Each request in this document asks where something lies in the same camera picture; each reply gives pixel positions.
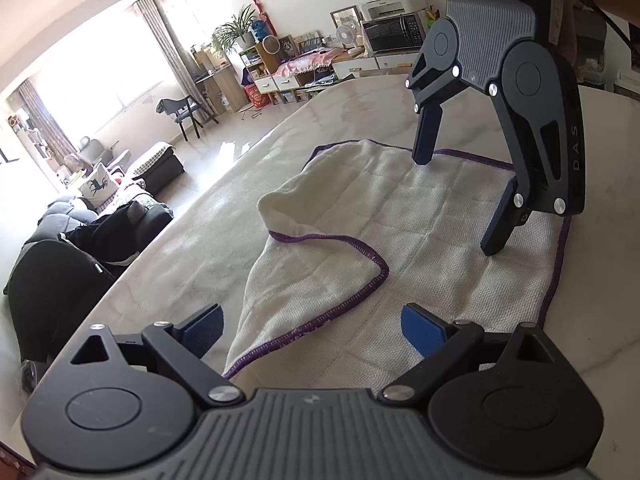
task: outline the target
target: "pink cloth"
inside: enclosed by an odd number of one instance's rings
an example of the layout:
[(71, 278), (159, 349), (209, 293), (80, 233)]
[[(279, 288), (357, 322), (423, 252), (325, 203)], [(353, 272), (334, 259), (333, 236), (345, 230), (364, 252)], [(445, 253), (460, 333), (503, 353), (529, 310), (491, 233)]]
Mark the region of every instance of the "pink cloth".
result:
[(329, 66), (332, 60), (343, 52), (344, 50), (341, 48), (317, 48), (303, 56), (281, 64), (275, 75), (288, 77), (303, 72), (311, 72), (321, 66)]

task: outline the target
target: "potted plant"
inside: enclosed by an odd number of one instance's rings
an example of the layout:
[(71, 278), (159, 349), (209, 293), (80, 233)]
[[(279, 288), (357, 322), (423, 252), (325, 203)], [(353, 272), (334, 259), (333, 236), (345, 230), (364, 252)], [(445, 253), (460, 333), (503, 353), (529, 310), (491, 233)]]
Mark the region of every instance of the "potted plant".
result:
[(240, 9), (237, 16), (233, 16), (230, 22), (220, 25), (213, 33), (211, 47), (220, 52), (230, 54), (235, 44), (241, 50), (255, 44), (254, 35), (251, 32), (251, 24), (255, 19), (255, 9), (245, 6)]

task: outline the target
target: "wooden desk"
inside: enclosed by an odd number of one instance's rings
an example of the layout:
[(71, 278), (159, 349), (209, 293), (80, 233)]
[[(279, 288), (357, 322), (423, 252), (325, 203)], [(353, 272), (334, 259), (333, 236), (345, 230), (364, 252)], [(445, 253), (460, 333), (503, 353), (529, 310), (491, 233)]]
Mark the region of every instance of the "wooden desk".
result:
[(225, 95), (231, 109), (235, 112), (249, 103), (244, 89), (236, 79), (236, 70), (231, 65), (199, 79), (196, 86), (206, 91), (216, 115), (222, 115), (226, 111), (220, 98), (221, 93)]

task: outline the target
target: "marble table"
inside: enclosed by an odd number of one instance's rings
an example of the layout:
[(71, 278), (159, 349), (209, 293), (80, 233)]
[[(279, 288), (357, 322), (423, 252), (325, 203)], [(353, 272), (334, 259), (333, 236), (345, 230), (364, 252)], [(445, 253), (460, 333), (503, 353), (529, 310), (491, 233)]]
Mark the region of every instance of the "marble table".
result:
[[(205, 361), (222, 371), (247, 275), (267, 233), (256, 203), (297, 174), (313, 148), (369, 138), (412, 146), (417, 116), (404, 76), (344, 82), (261, 140), (142, 253), (88, 317), (114, 332), (224, 307), (225, 333)], [(640, 103), (583, 88), (587, 201), (572, 224), (545, 331), (600, 401), (605, 428), (590, 469), (637, 480), (640, 470)], [(489, 99), (466, 90), (444, 107), (438, 148), (510, 160)]]

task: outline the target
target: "white towel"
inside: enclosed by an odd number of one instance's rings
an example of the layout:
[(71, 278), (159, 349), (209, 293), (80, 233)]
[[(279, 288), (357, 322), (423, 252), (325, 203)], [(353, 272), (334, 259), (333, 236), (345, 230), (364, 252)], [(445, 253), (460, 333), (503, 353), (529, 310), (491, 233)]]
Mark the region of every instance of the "white towel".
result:
[(258, 387), (377, 391), (420, 361), (403, 305), (492, 332), (543, 323), (568, 219), (535, 212), (487, 257), (480, 240), (510, 165), (452, 150), (426, 166), (370, 140), (323, 146), (258, 202), (271, 237), (247, 282), (226, 364)]

